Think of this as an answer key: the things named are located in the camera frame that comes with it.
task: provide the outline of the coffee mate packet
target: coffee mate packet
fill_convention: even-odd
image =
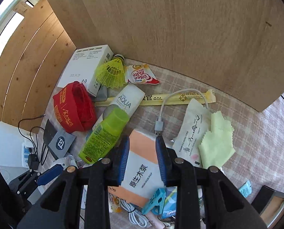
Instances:
[[[159,84],[147,64],[125,66],[125,80],[132,84]]]

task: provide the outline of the plaid tablecloth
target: plaid tablecloth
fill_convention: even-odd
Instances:
[[[126,65],[141,64],[139,61],[126,59]],[[150,65],[159,85],[138,85],[146,94],[171,93],[180,89],[194,88],[202,92],[213,89],[216,103],[210,103],[212,112],[220,110],[231,121],[234,127],[233,145],[235,154],[225,163],[223,170],[226,176],[237,187],[241,187],[247,180],[252,185],[252,194],[247,198],[252,202],[262,185],[267,185],[278,191],[284,192],[284,100],[278,98],[265,111],[259,113],[238,99],[182,74]],[[60,88],[55,87],[52,96]],[[115,96],[119,90],[109,90],[108,96]],[[150,132],[154,132],[155,121],[161,106],[140,106],[125,128],[125,133],[139,126]],[[163,135],[169,139],[177,136],[187,105],[166,106],[163,111],[164,131]],[[104,108],[97,108],[99,116]],[[45,127],[49,119],[56,129],[61,126],[55,118],[53,98],[51,97],[42,121]],[[78,153],[85,143],[87,132],[74,132],[76,140],[69,149],[77,160]],[[48,158],[40,171],[48,169],[54,158],[49,153]],[[126,212],[111,216],[111,228],[138,228],[128,221]]]

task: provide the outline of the green bottle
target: green bottle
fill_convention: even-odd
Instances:
[[[78,156],[88,164],[105,157],[116,144],[128,121],[129,115],[125,111],[119,107],[114,108],[91,133]]]

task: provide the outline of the light green cloth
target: light green cloth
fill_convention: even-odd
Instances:
[[[199,146],[203,168],[211,165],[218,168],[234,154],[231,122],[225,120],[220,111],[211,115],[211,131],[207,131]]]

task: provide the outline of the shuttlecock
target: shuttlecock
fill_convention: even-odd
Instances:
[[[116,54],[111,61],[97,67],[96,80],[108,88],[123,87],[126,83],[123,63],[124,56]]]

